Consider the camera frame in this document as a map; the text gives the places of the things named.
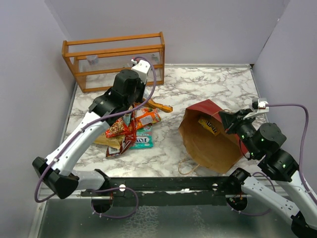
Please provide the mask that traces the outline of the yellow M&M's candy bag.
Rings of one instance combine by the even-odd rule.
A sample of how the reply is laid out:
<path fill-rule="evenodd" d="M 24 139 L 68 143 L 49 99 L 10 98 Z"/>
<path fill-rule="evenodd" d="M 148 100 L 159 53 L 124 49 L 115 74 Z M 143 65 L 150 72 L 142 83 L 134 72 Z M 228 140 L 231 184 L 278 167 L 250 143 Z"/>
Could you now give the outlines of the yellow M&M's candy bag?
<path fill-rule="evenodd" d="M 200 117 L 198 123 L 206 130 L 211 132 L 214 136 L 218 136 L 220 131 L 212 124 L 210 118 Z"/>

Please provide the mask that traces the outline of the red brown paper bag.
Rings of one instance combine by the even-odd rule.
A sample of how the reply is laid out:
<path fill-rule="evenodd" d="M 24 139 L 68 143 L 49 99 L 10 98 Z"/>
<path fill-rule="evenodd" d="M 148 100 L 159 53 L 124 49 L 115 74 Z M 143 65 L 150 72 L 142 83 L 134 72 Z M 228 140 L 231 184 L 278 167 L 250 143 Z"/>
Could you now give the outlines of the red brown paper bag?
<path fill-rule="evenodd" d="M 225 174 L 248 150 L 237 135 L 225 133 L 218 115 L 220 111 L 223 109 L 211 100 L 193 104 L 186 108 L 178 130 L 187 153 L 197 164 Z M 200 117 L 210 118 L 220 134 L 214 136 L 204 129 L 198 123 Z"/>

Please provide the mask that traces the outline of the yellow Werther's candy bag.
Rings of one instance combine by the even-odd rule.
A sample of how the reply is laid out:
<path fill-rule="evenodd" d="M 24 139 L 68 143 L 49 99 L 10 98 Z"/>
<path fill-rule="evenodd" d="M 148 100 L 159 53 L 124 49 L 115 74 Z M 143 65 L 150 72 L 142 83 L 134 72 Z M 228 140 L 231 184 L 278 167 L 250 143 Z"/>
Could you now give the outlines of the yellow Werther's candy bag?
<path fill-rule="evenodd" d="M 153 99 L 149 99 L 145 103 L 145 107 L 152 108 L 152 109 L 159 109 L 165 113 L 171 113 L 173 111 L 173 107 L 156 103 Z"/>

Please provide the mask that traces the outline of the orange silver snack packet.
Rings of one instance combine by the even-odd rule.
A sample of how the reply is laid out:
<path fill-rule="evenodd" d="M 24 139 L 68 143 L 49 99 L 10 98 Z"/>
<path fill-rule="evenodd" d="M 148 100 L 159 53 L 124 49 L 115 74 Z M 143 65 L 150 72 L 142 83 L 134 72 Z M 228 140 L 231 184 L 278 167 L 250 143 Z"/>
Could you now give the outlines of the orange silver snack packet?
<path fill-rule="evenodd" d="M 135 123 L 137 130 L 160 121 L 161 117 L 159 116 L 157 109 L 143 107 L 135 111 Z"/>

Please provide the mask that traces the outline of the teal Fox's candy bag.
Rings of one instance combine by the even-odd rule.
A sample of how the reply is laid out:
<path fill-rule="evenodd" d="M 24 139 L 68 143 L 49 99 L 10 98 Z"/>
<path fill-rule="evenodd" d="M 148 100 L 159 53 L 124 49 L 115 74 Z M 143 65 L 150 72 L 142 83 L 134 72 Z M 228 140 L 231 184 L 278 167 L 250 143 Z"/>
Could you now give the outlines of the teal Fox's candy bag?
<path fill-rule="evenodd" d="M 152 126 L 152 124 L 149 124 L 136 131 L 136 141 L 130 149 L 153 148 Z"/>

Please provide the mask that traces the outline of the red white chips bag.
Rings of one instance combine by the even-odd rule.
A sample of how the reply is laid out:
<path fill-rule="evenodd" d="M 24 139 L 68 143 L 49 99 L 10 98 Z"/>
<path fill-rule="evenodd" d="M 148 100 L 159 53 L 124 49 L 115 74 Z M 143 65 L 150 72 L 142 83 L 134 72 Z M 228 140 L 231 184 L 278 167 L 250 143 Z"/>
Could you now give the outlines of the red white chips bag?
<path fill-rule="evenodd" d="M 123 153 L 125 153 L 131 146 L 133 146 L 133 144 L 136 141 L 136 123 L 135 120 L 132 119 L 130 124 L 129 124 L 129 129 L 130 131 L 124 135 L 125 138 L 121 144 L 120 149 L 115 149 L 112 147 L 108 147 L 107 151 L 106 151 L 106 156 L 107 157 L 115 157 L 115 156 L 119 156 L 122 155 Z"/>

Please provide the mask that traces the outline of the gold teal chips bag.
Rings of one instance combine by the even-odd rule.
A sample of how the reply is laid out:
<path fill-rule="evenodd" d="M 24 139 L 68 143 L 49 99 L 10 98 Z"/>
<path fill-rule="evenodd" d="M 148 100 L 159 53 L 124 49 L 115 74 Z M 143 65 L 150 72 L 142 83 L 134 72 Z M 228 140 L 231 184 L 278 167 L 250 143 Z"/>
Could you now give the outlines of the gold teal chips bag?
<path fill-rule="evenodd" d="M 105 146 L 112 147 L 115 149 L 120 149 L 124 138 L 125 138 L 124 135 L 118 135 L 118 136 L 114 136 L 114 137 L 106 137 L 106 133 L 104 132 L 103 134 L 101 134 L 100 136 L 98 136 L 96 138 L 94 143 L 98 144 L 98 145 L 105 145 Z"/>

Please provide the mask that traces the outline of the red pretzel snack bag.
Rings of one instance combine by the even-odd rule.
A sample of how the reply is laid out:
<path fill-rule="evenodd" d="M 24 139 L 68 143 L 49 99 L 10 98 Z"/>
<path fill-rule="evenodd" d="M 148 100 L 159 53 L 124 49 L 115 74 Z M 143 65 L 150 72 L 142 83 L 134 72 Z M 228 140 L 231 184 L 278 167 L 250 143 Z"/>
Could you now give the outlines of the red pretzel snack bag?
<path fill-rule="evenodd" d="M 111 138 L 119 135 L 126 135 L 130 131 L 122 118 L 119 118 L 110 128 L 106 130 L 106 137 Z"/>

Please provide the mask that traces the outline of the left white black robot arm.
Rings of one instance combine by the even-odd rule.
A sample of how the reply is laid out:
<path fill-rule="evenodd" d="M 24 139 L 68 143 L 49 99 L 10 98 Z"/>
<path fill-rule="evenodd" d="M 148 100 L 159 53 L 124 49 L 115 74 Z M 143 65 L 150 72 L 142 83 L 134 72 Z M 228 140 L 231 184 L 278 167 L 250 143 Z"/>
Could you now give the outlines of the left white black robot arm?
<path fill-rule="evenodd" d="M 109 191 L 109 183 L 101 171 L 75 171 L 81 156 L 103 132 L 124 114 L 132 112 L 133 103 L 141 105 L 149 71 L 136 67 L 121 70 L 114 84 L 96 97 L 76 129 L 45 158 L 37 157 L 32 165 L 39 176 L 34 199 L 42 203 L 57 196 L 65 199 L 74 191 L 89 189 L 97 195 Z"/>

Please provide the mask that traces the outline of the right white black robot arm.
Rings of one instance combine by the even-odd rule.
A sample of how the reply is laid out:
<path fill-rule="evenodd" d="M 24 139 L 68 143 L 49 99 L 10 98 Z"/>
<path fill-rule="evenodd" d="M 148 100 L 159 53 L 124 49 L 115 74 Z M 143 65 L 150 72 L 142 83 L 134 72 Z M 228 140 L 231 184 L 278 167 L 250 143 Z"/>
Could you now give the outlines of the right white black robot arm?
<path fill-rule="evenodd" d="M 300 166 L 291 154 L 281 149 L 286 136 L 274 123 L 264 123 L 259 129 L 252 125 L 255 117 L 268 109 L 239 110 L 235 113 L 219 112 L 224 131 L 236 134 L 250 153 L 252 160 L 259 160 L 259 168 L 271 180 L 280 185 L 288 199 L 260 183 L 247 171 L 237 168 L 229 177 L 228 190 L 241 191 L 256 198 L 276 212 L 291 226 L 299 238 L 317 236 L 316 194 L 300 174 Z"/>

